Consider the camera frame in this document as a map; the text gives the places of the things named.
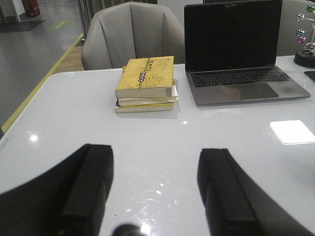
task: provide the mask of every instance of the red fire extinguisher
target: red fire extinguisher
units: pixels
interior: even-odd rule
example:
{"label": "red fire extinguisher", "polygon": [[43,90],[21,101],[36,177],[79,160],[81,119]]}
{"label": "red fire extinguisher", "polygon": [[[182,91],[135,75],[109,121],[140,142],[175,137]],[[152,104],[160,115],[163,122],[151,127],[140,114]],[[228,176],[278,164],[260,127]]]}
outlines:
{"label": "red fire extinguisher", "polygon": [[22,0],[27,17],[35,17],[40,14],[37,0]]}

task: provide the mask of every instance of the black base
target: black base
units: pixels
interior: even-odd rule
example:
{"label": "black base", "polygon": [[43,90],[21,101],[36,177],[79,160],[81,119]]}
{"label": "black base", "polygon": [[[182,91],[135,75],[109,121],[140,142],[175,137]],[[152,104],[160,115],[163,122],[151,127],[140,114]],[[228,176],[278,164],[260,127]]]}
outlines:
{"label": "black base", "polygon": [[303,50],[296,52],[294,62],[301,66],[315,68],[315,57],[310,56],[309,52],[304,53]]}

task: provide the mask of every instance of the gray floor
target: gray floor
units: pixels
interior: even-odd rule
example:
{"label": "gray floor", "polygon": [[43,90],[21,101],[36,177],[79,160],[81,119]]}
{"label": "gray floor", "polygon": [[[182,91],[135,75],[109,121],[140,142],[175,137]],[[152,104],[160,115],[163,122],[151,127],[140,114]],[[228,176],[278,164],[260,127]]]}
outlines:
{"label": "gray floor", "polygon": [[[39,1],[43,23],[25,32],[0,32],[0,127],[83,32],[78,0]],[[49,29],[70,20],[63,29]]]}

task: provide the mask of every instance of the laptop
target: laptop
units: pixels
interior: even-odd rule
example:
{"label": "laptop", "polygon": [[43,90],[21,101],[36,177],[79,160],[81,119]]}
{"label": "laptop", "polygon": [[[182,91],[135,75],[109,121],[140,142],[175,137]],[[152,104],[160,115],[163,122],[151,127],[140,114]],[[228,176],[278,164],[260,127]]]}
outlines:
{"label": "laptop", "polygon": [[197,105],[311,95],[276,63],[282,0],[186,5],[186,76]]}

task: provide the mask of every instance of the colorful ball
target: colorful ball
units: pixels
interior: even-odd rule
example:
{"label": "colorful ball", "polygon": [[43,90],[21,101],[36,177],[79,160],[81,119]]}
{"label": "colorful ball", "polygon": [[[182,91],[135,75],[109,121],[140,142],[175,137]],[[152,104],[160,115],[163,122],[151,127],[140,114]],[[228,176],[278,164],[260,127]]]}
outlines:
{"label": "colorful ball", "polygon": [[305,43],[306,37],[305,36],[300,36],[298,39],[299,43]]}
{"label": "colorful ball", "polygon": [[302,14],[302,13],[298,14],[297,17],[296,17],[297,21],[301,21],[303,19],[304,19],[304,14]]}
{"label": "colorful ball", "polygon": [[308,12],[315,11],[315,6],[314,6],[313,4],[310,4],[310,5],[308,5],[308,6],[306,7],[306,10],[307,10]]}
{"label": "colorful ball", "polygon": [[298,31],[296,32],[296,35],[297,36],[303,36],[305,34],[305,30],[303,30],[303,29],[298,29]]}

